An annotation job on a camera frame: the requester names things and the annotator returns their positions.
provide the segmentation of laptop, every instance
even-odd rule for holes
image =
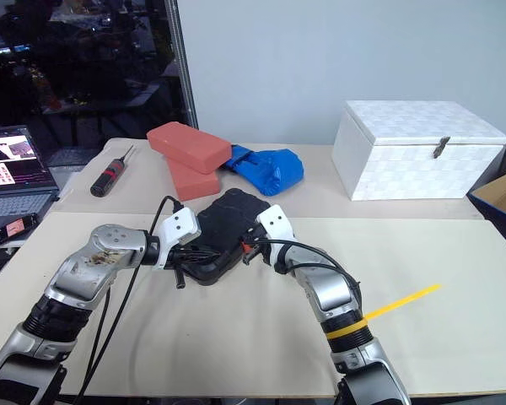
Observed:
[[[30,213],[41,220],[58,192],[28,128],[0,127],[0,227]]]

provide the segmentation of table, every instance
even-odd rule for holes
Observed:
[[[134,145],[121,179],[104,198],[90,194],[89,187],[111,160]],[[219,171],[221,192],[186,202],[196,212],[232,187],[280,204],[289,217],[313,218],[431,218],[483,219],[465,197],[442,200],[359,201],[348,199],[331,161],[329,145],[247,143],[254,150],[290,148],[304,163],[304,180],[275,197],[262,196],[246,179],[226,170]],[[167,194],[176,197],[164,156],[153,151],[148,141],[113,138],[73,180],[71,188],[53,209],[76,213],[155,213]]]
[[[0,274],[0,347],[95,226],[146,229],[151,220],[146,214],[50,213]],[[361,281],[366,313],[443,285],[370,322],[411,395],[506,390],[506,241],[489,222],[290,220],[299,240],[326,249]],[[130,271],[119,274],[109,319],[130,277]],[[172,272],[142,267],[89,395],[334,395],[339,377],[328,345],[292,277],[256,258],[213,286],[186,283],[177,290]],[[100,310],[65,364],[63,393],[80,387]]]

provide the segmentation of laptop screen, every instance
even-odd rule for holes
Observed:
[[[55,186],[26,127],[0,128],[0,191]]]

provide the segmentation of white woven box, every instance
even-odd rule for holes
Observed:
[[[449,101],[348,101],[332,152],[352,200],[461,198],[506,135]]]

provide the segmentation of smartphone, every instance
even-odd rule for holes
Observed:
[[[31,213],[0,228],[0,245],[6,240],[25,234],[37,225],[37,215]]]

